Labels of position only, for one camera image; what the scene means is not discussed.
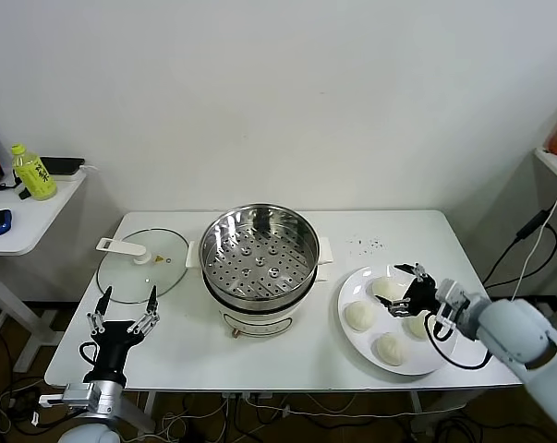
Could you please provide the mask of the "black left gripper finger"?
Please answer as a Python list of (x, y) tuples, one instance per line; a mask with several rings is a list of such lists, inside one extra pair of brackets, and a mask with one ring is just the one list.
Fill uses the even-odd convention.
[(160, 319), (157, 308), (157, 287), (153, 285), (144, 314), (127, 328), (127, 332), (132, 334), (149, 334)]
[(105, 332), (104, 326), (104, 316), (107, 310), (107, 306), (110, 302), (113, 287), (108, 286), (105, 293), (98, 300), (97, 305), (94, 310), (87, 314), (88, 323), (90, 326), (90, 334), (99, 334)]

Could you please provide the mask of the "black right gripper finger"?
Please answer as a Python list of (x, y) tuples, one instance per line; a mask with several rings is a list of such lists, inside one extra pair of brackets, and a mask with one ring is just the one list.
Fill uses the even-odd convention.
[(393, 317), (412, 317), (413, 314), (409, 310), (410, 299), (402, 298), (399, 300), (389, 300), (380, 295), (376, 295), (376, 299), (386, 308), (388, 313)]
[(413, 275), (415, 280), (420, 283), (433, 284), (434, 279), (428, 274), (425, 268), (419, 263), (411, 264), (397, 264), (394, 267), (406, 274)]

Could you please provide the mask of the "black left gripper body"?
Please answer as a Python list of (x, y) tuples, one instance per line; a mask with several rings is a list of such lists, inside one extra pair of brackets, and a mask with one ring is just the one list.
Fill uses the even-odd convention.
[(83, 378), (84, 382), (127, 381), (124, 367), (128, 352), (144, 340), (143, 332), (128, 331), (132, 324), (132, 321), (106, 321), (103, 324), (104, 332), (98, 332), (93, 338), (98, 353), (92, 370)]

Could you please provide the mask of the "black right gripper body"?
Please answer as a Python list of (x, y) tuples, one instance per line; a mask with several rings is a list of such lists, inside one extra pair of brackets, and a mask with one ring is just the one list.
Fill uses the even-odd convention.
[(436, 292), (436, 282), (432, 277), (416, 277), (404, 294), (406, 312), (413, 317), (422, 311), (436, 314), (441, 306), (436, 299)]

